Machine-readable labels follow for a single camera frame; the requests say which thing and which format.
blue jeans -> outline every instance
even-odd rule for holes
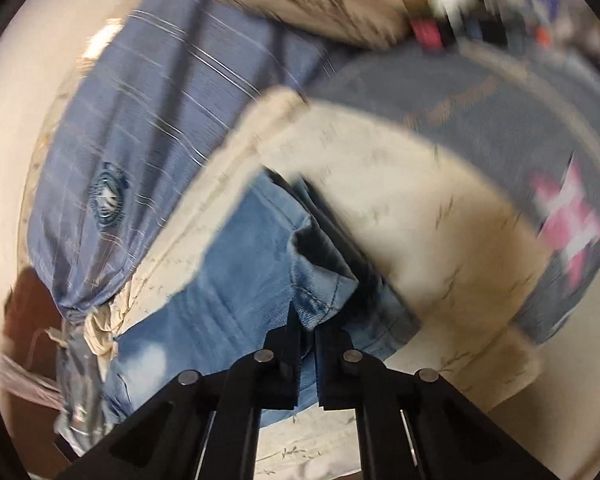
[[[310,184],[291,187],[263,170],[209,247],[194,279],[167,304],[117,338],[104,403],[121,422],[179,372],[224,370],[262,347],[286,323],[291,304],[307,331],[343,312],[354,345],[385,359],[419,320],[337,225]],[[314,356],[301,365],[298,412],[317,402]],[[266,426],[294,412],[265,411]]]

striped fabric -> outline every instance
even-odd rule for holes
[[[45,161],[27,244],[61,313],[138,266],[242,110],[330,77],[354,51],[211,0],[145,0],[84,79]]]

silver bolt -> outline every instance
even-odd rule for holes
[[[440,377],[440,374],[433,368],[423,368],[418,372],[418,377],[420,377],[421,381],[425,381],[426,383],[435,383]]]
[[[258,350],[253,355],[253,358],[256,359],[256,361],[259,363],[268,363],[273,359],[273,352],[267,349]]]
[[[178,375],[178,382],[182,386],[189,386],[200,378],[200,374],[195,370],[184,370]]]
[[[359,363],[362,361],[362,354],[359,350],[347,350],[342,354],[342,357],[347,363]]]

logo on shirt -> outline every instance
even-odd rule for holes
[[[100,231],[120,224],[127,187],[122,172],[105,162],[90,189],[91,209]]]

blue cloth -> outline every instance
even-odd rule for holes
[[[121,422],[179,372],[211,374],[262,347],[293,305],[308,331],[342,311],[356,348],[381,359],[420,322],[336,224],[304,181],[290,187],[268,170],[256,177],[206,252],[195,278],[117,338],[104,403]],[[302,359],[300,411],[317,402],[312,354]],[[292,412],[264,412],[266,426]]]
[[[145,0],[68,105],[29,221],[33,267],[80,320],[126,282],[244,107],[354,51],[211,0]]]

